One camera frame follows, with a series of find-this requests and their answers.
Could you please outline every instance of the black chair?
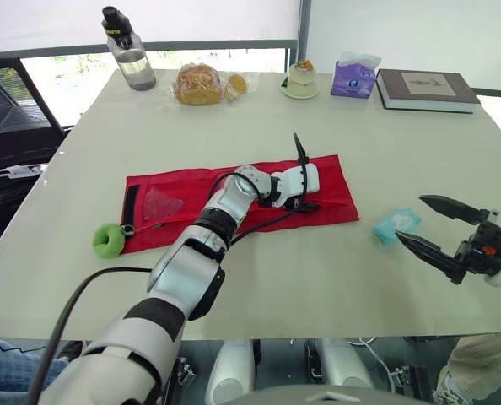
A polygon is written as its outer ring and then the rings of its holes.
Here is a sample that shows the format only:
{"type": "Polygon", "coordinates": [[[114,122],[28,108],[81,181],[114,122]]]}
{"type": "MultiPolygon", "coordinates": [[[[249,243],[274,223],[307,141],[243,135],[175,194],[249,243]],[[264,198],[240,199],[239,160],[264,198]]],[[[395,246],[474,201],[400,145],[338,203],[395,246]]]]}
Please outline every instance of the black chair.
{"type": "MultiPolygon", "coordinates": [[[[0,59],[0,170],[47,163],[65,138],[19,58],[0,59]]],[[[0,177],[0,230],[3,231],[36,177],[0,177]]]]}

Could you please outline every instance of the jeans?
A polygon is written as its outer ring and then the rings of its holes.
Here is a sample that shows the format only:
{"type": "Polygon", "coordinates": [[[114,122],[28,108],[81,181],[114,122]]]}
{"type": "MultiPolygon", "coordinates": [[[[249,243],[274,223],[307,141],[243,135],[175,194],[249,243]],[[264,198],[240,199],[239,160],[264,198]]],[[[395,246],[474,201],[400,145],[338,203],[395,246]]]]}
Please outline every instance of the jeans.
{"type": "MultiPolygon", "coordinates": [[[[13,348],[1,340],[0,347],[3,349],[13,348]]],[[[26,403],[27,391],[39,363],[40,357],[36,354],[0,349],[0,405],[26,403]]],[[[68,361],[65,359],[53,360],[43,389],[47,388],[67,365],[68,361]]]]}

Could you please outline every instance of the book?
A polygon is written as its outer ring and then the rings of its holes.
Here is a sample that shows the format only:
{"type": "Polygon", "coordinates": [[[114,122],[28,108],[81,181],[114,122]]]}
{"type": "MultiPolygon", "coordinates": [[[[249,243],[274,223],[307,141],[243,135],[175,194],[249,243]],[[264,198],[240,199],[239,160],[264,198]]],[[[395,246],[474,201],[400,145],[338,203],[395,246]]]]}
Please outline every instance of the book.
{"type": "Polygon", "coordinates": [[[386,109],[472,113],[480,104],[458,73],[380,69],[376,83],[386,109]]]}

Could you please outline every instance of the red pouch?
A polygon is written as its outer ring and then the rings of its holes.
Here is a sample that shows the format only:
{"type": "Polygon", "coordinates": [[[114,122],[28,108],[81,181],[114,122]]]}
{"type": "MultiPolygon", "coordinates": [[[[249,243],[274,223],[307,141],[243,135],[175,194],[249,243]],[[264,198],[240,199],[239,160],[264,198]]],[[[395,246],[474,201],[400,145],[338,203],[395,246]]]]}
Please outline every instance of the red pouch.
{"type": "MultiPolygon", "coordinates": [[[[359,220],[358,211],[342,176],[338,157],[323,156],[313,158],[310,162],[318,168],[320,190],[308,194],[305,202],[319,204],[320,208],[313,213],[297,213],[284,221],[260,229],[260,232],[359,220]]],[[[297,160],[253,164],[258,170],[266,173],[285,171],[296,165],[297,160]]],[[[127,237],[123,253],[173,243],[185,227],[198,217],[215,180],[237,167],[239,166],[213,170],[185,169],[158,175],[127,177],[121,225],[132,225],[135,233],[127,237]]],[[[262,208],[254,202],[238,232],[244,232],[285,213],[281,208],[262,208]]]]}

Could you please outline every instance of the table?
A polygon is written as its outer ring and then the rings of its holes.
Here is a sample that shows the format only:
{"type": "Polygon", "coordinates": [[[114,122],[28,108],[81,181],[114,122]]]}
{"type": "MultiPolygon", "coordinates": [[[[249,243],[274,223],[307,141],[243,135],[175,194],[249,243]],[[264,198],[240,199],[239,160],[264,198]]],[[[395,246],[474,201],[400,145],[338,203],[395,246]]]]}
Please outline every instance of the table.
{"type": "MultiPolygon", "coordinates": [[[[116,266],[152,267],[164,249],[101,260],[94,231],[118,222],[125,177],[293,159],[292,132],[311,156],[338,154],[361,220],[251,235],[224,260],[211,312],[184,339],[434,335],[501,331],[501,289],[467,275],[455,286],[399,243],[371,235],[377,220],[411,207],[417,232],[453,253],[473,228],[418,201],[443,194],[501,209],[501,133],[473,115],[387,111],[322,92],[292,100],[281,73],[253,76],[233,104],[190,107],[170,93],[176,72],[136,92],[115,72],[63,142],[0,240],[0,337],[47,338],[79,282],[116,266]]],[[[78,302],[64,338],[97,336],[145,297],[147,274],[106,275],[78,302]]]]}

